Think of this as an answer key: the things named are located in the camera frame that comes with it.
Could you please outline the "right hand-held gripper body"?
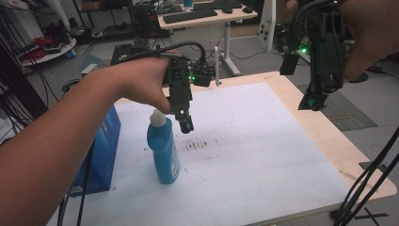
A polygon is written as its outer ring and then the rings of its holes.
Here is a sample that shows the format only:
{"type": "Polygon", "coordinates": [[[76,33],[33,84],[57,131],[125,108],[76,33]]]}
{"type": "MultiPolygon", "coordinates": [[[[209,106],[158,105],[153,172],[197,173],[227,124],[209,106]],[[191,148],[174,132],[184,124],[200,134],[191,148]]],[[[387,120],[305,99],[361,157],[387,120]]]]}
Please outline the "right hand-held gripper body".
{"type": "Polygon", "coordinates": [[[279,73],[293,75],[298,51],[307,43],[311,58],[312,93],[331,93],[343,86],[345,26],[338,0],[313,0],[303,6],[289,25],[288,50],[279,73]]]}

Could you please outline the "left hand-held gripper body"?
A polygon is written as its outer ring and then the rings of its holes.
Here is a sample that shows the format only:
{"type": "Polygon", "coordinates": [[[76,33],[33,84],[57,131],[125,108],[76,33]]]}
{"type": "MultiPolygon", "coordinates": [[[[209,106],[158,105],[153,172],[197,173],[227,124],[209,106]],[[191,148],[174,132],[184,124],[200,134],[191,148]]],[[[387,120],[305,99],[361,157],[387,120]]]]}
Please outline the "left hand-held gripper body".
{"type": "Polygon", "coordinates": [[[168,85],[171,112],[177,121],[190,119],[191,86],[209,87],[215,67],[206,60],[191,62],[185,56],[172,56],[164,78],[168,85]]]}

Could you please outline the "blue bottle with white cap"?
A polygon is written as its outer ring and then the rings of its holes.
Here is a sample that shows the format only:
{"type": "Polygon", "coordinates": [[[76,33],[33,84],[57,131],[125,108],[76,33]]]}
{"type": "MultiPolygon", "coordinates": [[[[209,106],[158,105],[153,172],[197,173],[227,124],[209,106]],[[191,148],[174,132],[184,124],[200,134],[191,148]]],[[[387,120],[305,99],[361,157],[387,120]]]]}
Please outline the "blue bottle with white cap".
{"type": "Polygon", "coordinates": [[[147,143],[161,184],[172,184],[180,172],[180,161],[174,142],[172,122],[161,111],[154,109],[150,116],[147,143]]]}

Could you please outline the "person's left hand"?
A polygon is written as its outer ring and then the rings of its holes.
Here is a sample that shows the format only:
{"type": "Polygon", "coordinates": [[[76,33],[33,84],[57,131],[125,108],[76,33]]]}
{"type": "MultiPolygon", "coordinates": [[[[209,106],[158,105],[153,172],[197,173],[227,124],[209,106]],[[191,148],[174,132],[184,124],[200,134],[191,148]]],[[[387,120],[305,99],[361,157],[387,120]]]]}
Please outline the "person's left hand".
{"type": "Polygon", "coordinates": [[[171,57],[180,57],[177,50],[158,56],[147,56],[110,67],[112,78],[120,82],[120,97],[151,105],[169,114],[171,106],[163,92],[163,80],[171,57]]]}

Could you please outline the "grey floor mat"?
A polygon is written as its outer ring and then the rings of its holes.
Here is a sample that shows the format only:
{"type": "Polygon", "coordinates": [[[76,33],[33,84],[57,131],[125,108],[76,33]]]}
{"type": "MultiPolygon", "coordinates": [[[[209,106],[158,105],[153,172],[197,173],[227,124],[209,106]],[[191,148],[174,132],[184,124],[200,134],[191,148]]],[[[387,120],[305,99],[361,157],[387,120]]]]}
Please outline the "grey floor mat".
{"type": "Polygon", "coordinates": [[[321,112],[342,132],[377,127],[339,91],[329,94],[321,112]]]}

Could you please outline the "white metal stand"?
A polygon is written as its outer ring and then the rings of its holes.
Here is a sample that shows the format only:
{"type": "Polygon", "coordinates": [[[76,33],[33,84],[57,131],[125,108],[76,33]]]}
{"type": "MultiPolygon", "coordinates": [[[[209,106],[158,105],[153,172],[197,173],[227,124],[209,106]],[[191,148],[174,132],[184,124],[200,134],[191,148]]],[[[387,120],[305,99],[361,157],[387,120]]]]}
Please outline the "white metal stand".
{"type": "Polygon", "coordinates": [[[221,85],[220,71],[219,71],[219,63],[220,63],[219,48],[217,46],[215,46],[214,51],[215,51],[215,85],[218,87],[221,85]]]}

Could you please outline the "white perforated panel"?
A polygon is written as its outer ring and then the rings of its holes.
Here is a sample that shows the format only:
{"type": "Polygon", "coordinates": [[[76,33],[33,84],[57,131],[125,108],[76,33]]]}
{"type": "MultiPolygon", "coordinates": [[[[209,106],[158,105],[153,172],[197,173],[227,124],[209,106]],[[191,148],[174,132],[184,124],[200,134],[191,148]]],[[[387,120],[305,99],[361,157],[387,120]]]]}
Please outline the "white perforated panel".
{"type": "Polygon", "coordinates": [[[263,49],[271,52],[277,19],[277,0],[264,0],[262,17],[259,25],[259,41],[263,49]]]}

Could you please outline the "black equipment case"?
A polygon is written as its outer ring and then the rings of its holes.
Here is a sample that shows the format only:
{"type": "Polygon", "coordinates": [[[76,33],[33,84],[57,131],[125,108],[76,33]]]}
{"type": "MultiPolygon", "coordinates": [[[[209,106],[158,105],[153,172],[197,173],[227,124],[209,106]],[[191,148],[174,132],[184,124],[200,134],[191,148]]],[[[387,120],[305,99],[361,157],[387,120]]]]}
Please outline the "black equipment case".
{"type": "Polygon", "coordinates": [[[111,57],[110,65],[116,65],[122,59],[128,57],[132,53],[132,49],[133,45],[131,43],[116,45],[111,57]]]}

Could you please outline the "white table sheet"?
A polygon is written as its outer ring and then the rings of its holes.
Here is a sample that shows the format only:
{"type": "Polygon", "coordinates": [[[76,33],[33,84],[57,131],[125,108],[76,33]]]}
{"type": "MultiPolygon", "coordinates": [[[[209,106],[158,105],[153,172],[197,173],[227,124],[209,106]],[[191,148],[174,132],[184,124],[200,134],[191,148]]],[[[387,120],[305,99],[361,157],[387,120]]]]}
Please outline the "white table sheet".
{"type": "Polygon", "coordinates": [[[63,226],[244,226],[325,211],[349,189],[265,83],[196,91],[194,131],[173,127],[180,173],[160,184],[146,140],[152,107],[117,106],[109,191],[68,202],[63,226]]]}

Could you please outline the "light wooden desk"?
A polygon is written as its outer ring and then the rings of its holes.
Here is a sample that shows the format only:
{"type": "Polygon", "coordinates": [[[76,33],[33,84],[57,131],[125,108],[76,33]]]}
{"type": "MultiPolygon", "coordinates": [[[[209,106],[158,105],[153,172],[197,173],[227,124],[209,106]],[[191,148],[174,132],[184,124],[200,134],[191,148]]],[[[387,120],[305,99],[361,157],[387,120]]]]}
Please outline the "light wooden desk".
{"type": "Polygon", "coordinates": [[[232,75],[239,76],[241,72],[231,61],[231,22],[252,19],[258,16],[258,13],[252,10],[250,13],[244,12],[245,6],[233,8],[231,13],[224,13],[221,9],[215,9],[215,15],[212,17],[197,18],[193,20],[181,21],[176,23],[166,23],[164,18],[172,16],[172,13],[159,15],[158,23],[160,27],[167,30],[173,43],[180,41],[203,41],[213,39],[223,39],[224,47],[216,55],[232,75]]]}

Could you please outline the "black keyboard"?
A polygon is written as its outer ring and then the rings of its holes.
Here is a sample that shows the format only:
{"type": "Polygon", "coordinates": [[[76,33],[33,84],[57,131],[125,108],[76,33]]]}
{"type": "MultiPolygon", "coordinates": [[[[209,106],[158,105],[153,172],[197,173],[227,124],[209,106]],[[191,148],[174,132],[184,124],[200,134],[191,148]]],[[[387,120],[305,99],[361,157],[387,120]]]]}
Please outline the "black keyboard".
{"type": "Polygon", "coordinates": [[[166,24],[174,24],[184,21],[196,20],[201,18],[213,17],[216,16],[217,13],[212,9],[206,10],[198,10],[198,11],[190,11],[180,14],[171,14],[168,16],[164,16],[163,20],[166,24]]]}

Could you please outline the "blue cardboard box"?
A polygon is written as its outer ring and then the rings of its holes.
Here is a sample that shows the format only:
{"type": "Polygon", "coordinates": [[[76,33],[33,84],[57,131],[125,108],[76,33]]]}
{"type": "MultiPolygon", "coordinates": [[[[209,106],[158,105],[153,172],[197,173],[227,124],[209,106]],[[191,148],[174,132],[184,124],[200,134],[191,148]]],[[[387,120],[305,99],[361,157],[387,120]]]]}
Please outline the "blue cardboard box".
{"type": "MultiPolygon", "coordinates": [[[[93,142],[93,152],[88,171],[88,182],[85,194],[105,192],[110,189],[115,158],[120,136],[120,118],[112,105],[97,131],[93,142]]],[[[84,161],[72,183],[69,195],[81,196],[87,171],[84,161]]]]}

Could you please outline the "round white table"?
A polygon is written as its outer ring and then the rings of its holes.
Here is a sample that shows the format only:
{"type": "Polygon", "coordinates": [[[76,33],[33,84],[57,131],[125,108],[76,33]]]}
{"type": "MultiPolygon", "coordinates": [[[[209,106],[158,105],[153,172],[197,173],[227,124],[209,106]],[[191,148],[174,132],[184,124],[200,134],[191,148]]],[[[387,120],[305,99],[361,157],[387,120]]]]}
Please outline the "round white table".
{"type": "Polygon", "coordinates": [[[32,66],[34,64],[41,64],[43,62],[52,60],[57,57],[66,56],[69,52],[73,51],[74,46],[76,45],[76,39],[71,39],[69,44],[65,44],[60,48],[60,51],[53,54],[46,54],[41,58],[29,58],[22,62],[23,66],[32,66]]]}

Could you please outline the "black tape cross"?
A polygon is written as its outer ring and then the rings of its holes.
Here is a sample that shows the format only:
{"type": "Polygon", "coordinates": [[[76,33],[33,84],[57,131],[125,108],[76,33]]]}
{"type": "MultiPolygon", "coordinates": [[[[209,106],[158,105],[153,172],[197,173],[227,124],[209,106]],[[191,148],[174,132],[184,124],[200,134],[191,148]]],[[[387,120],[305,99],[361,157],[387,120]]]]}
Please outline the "black tape cross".
{"type": "Polygon", "coordinates": [[[371,219],[372,221],[377,221],[378,218],[385,218],[388,216],[386,213],[373,214],[367,207],[364,208],[364,211],[366,212],[365,215],[355,216],[355,219],[371,219]]]}

